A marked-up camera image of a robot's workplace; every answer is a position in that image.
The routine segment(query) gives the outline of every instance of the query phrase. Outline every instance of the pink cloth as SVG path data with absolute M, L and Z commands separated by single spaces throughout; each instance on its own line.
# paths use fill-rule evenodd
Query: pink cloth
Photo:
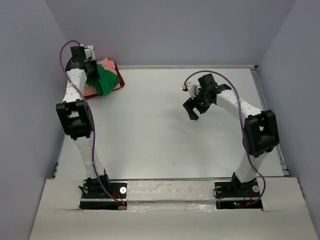
M 114 73 L 115 75 L 117 75 L 116 66 L 115 66 L 114 61 L 111 61 L 111 60 L 108 60 L 108 58 L 105 58 L 105 59 L 99 61 L 98 64 L 101 64 L 105 70 L 108 70 L 108 71 Z M 113 90 L 116 90 L 119 88 L 121 88 L 120 83 L 117 86 L 115 86 Z M 89 85 L 85 84 L 83 92 L 84 92 L 85 96 L 90 96 L 92 94 L 96 94 L 97 90 L 96 90 L 95 86 L 89 86 Z

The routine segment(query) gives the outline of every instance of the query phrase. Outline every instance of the gray wall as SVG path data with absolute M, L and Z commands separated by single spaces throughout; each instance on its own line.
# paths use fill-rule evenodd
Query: gray wall
M 46 0 L 63 34 L 119 65 L 258 64 L 294 0 Z
M 290 173 L 320 237 L 320 1 L 297 0 L 258 68 Z
M 0 239 L 29 239 L 63 132 L 65 37 L 43 0 L 0 1 Z

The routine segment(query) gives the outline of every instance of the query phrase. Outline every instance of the fabric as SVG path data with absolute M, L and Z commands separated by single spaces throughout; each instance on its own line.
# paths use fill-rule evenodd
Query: fabric
M 105 70 L 105 68 L 98 64 L 98 72 L 100 78 L 96 79 L 87 79 L 86 84 L 96 88 L 96 94 L 98 96 L 105 96 L 112 92 L 112 90 L 120 83 L 120 79 L 116 73 L 113 73 L 110 70 Z
M 118 78 L 120 79 L 120 83 L 118 83 L 118 85 L 116 85 L 113 90 L 120 89 L 125 85 L 125 81 L 121 76 L 118 70 L 118 66 L 115 64 L 114 61 L 111 61 L 111 60 L 108 60 L 108 58 L 105 58 L 99 61 L 98 64 L 101 64 L 105 70 L 109 70 L 110 72 L 117 74 Z M 88 84 L 84 85 L 83 93 L 86 99 L 91 99 L 98 96 L 96 86 L 89 86 Z

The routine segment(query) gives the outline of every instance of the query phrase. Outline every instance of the red wire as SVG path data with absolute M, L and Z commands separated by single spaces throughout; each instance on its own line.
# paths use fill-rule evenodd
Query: red wire
M 123 204 L 123 206 L 125 205 L 125 202 L 122 200 L 120 194 L 117 192 L 117 190 L 113 189 L 113 191 L 118 195 L 118 197 L 121 199 L 121 202 Z
M 252 194 L 251 194 L 251 191 L 249 191 L 249 194 L 250 194 L 250 202 L 248 204 L 250 204 L 252 202 Z
M 244 202 L 244 200 L 246 200 L 247 194 L 244 195 L 244 199 L 242 200 L 242 202 L 240 202 L 240 205 L 242 205 L 242 203 Z

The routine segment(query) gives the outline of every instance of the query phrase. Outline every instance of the white board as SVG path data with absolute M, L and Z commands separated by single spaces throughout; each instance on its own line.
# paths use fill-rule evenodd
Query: white board
M 214 182 L 192 180 L 129 181 L 128 210 L 81 210 L 77 186 L 82 182 L 46 181 L 30 240 L 317 239 L 295 178 L 266 178 L 264 211 L 216 210 Z M 159 186 L 159 191 L 149 191 L 150 186 Z M 136 203 L 145 200 L 158 202 Z
M 184 80 L 199 69 L 121 70 L 125 87 L 89 100 L 96 150 L 111 179 L 231 177 L 244 153 L 240 123 L 212 105 L 191 121 L 182 104 Z M 250 69 L 212 69 L 236 86 L 240 97 L 262 108 Z M 191 81 L 198 83 L 200 73 Z M 219 84 L 226 83 L 214 76 Z M 265 176 L 283 176 L 274 150 L 261 164 Z M 57 179 L 85 179 L 80 153 L 65 137 Z

